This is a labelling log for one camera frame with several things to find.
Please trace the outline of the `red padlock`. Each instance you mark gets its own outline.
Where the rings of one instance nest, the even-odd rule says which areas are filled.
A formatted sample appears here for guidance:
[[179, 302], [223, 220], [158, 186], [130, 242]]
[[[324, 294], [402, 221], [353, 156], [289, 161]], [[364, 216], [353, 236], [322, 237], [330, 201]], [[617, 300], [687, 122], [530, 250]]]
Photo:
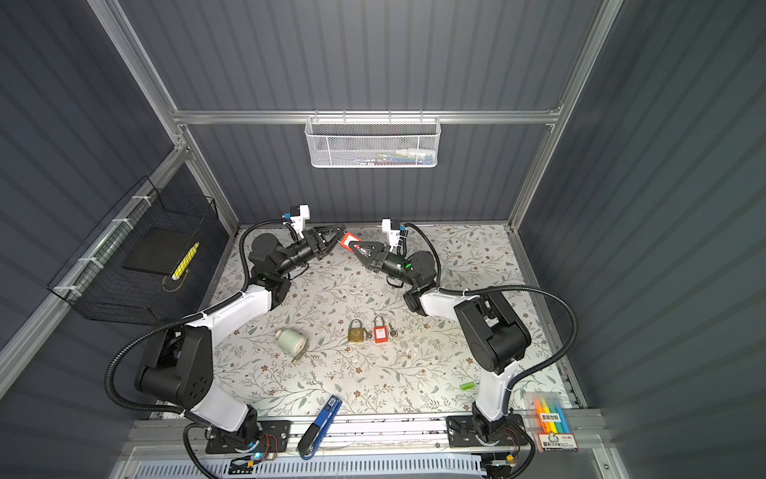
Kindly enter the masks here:
[[340, 240], [341, 247], [344, 247], [347, 251], [351, 251], [351, 253], [357, 249], [359, 243], [360, 239], [355, 235], [352, 235], [352, 233], [345, 233]]
[[373, 321], [373, 339], [376, 343], [387, 343], [390, 340], [390, 333], [385, 319], [377, 315]]

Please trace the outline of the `brass padlock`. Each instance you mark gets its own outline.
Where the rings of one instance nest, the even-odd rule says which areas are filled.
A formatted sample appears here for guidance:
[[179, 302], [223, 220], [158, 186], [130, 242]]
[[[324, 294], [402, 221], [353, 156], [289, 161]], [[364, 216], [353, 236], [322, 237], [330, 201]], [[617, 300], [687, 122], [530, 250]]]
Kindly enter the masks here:
[[363, 342], [366, 339], [366, 330], [360, 319], [353, 319], [350, 322], [347, 340], [349, 343]]

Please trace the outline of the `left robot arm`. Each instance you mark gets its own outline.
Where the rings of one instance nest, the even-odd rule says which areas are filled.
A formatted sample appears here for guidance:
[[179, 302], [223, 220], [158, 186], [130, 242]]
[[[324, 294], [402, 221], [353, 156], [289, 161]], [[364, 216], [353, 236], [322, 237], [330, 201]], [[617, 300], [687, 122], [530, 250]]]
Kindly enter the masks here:
[[[239, 291], [207, 309], [149, 329], [114, 356], [104, 378], [105, 393], [113, 403], [129, 410], [179, 414], [237, 449], [251, 450], [261, 442], [257, 411], [215, 384], [213, 351], [237, 329], [278, 307], [287, 296], [292, 272], [327, 257], [346, 233], [342, 224], [305, 228], [287, 218], [279, 223], [291, 234], [290, 245], [270, 233], [251, 243], [239, 242]], [[154, 404], [127, 399], [115, 385], [120, 363], [139, 345], [145, 349], [135, 387], [155, 397]]]

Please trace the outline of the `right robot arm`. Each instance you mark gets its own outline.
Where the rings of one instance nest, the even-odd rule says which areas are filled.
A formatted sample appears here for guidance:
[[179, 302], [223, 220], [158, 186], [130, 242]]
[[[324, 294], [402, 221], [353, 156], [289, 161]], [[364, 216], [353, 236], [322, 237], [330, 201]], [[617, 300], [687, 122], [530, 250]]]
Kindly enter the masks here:
[[[482, 444], [500, 441], [508, 429], [516, 427], [512, 419], [512, 392], [523, 379], [562, 359], [573, 347], [578, 335], [578, 318], [563, 299], [529, 285], [495, 285], [484, 289], [444, 289], [441, 287], [442, 263], [430, 239], [414, 224], [406, 223], [393, 231], [384, 221], [381, 229], [389, 243], [360, 241], [347, 234], [341, 245], [369, 271], [384, 273], [409, 285], [403, 299], [410, 311], [423, 317], [439, 317], [458, 323], [474, 361], [481, 367], [480, 389], [472, 405], [471, 424]], [[568, 339], [549, 358], [522, 369], [521, 360], [532, 344], [528, 327], [505, 297], [507, 291], [524, 291], [558, 303], [568, 315], [571, 330]]]

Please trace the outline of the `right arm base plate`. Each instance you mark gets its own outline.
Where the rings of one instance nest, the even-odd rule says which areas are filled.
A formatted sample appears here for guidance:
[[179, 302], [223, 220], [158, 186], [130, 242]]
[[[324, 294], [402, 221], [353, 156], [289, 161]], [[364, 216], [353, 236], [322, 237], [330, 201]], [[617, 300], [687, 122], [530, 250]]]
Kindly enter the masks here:
[[480, 414], [452, 415], [446, 418], [446, 427], [448, 442], [453, 448], [521, 447], [530, 443], [523, 417], [518, 414], [491, 422]]

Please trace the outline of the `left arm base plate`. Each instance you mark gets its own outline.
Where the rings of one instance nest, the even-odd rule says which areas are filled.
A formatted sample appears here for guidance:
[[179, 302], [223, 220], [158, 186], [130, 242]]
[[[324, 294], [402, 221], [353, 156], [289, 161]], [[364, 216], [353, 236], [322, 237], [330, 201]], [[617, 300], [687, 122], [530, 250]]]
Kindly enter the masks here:
[[260, 453], [285, 452], [290, 428], [287, 420], [249, 421], [235, 432], [214, 427], [207, 437], [205, 453], [245, 453], [253, 446]]

